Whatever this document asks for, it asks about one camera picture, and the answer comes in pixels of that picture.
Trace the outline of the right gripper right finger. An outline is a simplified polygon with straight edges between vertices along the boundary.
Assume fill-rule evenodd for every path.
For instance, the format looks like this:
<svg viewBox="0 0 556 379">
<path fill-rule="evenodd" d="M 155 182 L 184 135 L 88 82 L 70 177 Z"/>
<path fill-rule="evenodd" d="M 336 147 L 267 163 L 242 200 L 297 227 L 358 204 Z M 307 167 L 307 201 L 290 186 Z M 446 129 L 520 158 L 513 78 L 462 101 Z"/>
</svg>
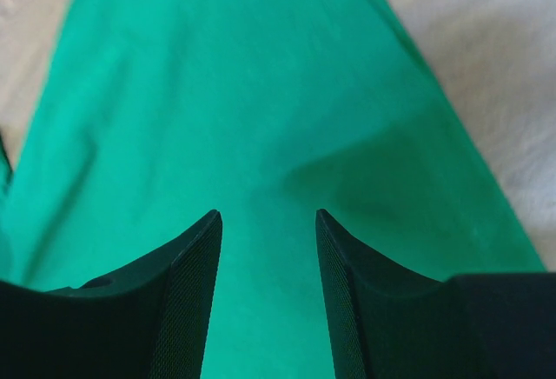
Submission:
<svg viewBox="0 0 556 379">
<path fill-rule="evenodd" d="M 406 269 L 315 218 L 328 331 L 339 378 L 552 378 L 555 275 Z"/>
</svg>

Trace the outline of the green t-shirt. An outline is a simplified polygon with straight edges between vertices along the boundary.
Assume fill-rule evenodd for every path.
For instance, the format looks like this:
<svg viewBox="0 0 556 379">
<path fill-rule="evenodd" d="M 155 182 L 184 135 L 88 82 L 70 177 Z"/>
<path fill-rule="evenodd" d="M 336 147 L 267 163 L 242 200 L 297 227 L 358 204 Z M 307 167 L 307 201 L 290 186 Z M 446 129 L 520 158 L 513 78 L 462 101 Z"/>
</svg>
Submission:
<svg viewBox="0 0 556 379">
<path fill-rule="evenodd" d="M 77 285 L 223 219 L 206 378 L 330 378 L 327 209 L 431 277 L 543 265 L 386 0 L 73 0 L 1 276 Z"/>
</svg>

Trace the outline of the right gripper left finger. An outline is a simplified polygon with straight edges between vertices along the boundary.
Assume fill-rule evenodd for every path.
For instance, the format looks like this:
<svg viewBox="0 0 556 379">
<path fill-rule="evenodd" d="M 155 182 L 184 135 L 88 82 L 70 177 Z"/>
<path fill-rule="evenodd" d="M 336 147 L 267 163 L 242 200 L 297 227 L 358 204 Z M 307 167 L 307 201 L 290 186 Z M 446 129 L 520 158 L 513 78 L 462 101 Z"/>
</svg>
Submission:
<svg viewBox="0 0 556 379">
<path fill-rule="evenodd" d="M 4 378 L 197 378 L 222 246 L 212 210 L 79 288 L 1 285 Z"/>
</svg>

